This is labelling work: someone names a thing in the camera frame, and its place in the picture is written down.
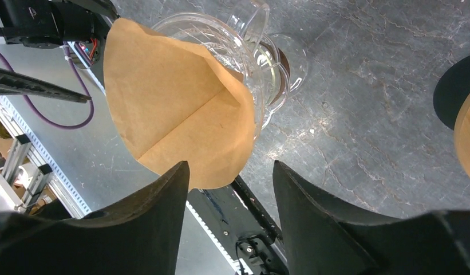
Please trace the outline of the glass carafe with brown band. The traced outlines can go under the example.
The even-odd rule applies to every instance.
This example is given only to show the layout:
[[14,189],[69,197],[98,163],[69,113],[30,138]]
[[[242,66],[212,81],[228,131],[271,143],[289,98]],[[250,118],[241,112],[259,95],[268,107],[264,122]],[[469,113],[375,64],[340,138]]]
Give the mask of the glass carafe with brown band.
[[255,57],[268,82],[267,110],[274,113],[305,82],[309,72],[305,47],[300,40],[287,34],[265,34]]

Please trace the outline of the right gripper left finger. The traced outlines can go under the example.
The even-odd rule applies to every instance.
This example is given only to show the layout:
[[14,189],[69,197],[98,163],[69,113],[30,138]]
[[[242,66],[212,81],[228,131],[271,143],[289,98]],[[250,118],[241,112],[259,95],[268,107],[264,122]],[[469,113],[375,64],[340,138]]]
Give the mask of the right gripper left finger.
[[174,274],[189,176],[181,161],[81,219],[0,213],[0,274]]

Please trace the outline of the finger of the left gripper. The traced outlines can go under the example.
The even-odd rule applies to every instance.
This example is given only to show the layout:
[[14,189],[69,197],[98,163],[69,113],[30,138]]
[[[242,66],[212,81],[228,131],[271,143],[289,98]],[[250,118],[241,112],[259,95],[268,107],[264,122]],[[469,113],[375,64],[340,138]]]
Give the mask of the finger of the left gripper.
[[90,96],[0,68],[0,96],[12,95],[41,96],[76,103],[87,103],[91,100]]

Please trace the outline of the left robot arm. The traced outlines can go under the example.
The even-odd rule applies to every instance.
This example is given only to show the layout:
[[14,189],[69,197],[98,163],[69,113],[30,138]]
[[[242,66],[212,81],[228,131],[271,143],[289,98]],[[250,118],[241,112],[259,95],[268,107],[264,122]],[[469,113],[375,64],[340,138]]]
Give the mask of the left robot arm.
[[[105,39],[102,17],[119,18],[111,1],[0,1],[0,45],[54,49],[66,42]],[[0,68],[0,96],[7,95],[75,103],[91,100],[88,95]]]

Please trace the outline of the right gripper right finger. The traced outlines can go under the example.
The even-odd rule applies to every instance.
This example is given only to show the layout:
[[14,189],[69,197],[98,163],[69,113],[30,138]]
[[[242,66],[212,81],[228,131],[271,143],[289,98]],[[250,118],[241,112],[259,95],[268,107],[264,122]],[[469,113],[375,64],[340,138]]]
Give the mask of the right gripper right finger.
[[470,210],[378,214],[278,160],[272,182],[290,274],[470,274]]

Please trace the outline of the black coffee server pot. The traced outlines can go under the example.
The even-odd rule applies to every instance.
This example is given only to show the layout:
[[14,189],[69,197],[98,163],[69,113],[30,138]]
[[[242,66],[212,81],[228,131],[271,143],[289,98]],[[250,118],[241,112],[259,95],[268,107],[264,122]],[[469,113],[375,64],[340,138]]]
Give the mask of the black coffee server pot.
[[433,92],[433,108],[440,121],[453,130],[460,108],[470,94],[470,56],[450,67]]

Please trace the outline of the clear glass dripper with handle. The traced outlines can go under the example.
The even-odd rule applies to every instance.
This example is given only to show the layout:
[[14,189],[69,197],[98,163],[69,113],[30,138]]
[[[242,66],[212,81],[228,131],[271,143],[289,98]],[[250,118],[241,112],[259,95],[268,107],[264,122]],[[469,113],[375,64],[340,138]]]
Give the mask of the clear glass dripper with handle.
[[180,12],[152,29],[205,46],[225,67],[242,75],[255,104],[256,133],[265,128],[289,95],[289,72],[266,34],[270,8],[265,1],[239,1],[225,21],[200,12]]

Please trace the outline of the round wooden dripper stand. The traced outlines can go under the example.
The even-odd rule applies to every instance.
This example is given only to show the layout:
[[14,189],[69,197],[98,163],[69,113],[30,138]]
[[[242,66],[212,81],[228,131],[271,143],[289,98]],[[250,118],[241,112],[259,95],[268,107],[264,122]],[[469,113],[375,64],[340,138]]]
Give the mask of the round wooden dripper stand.
[[470,93],[458,112],[453,139],[457,158],[470,178]]

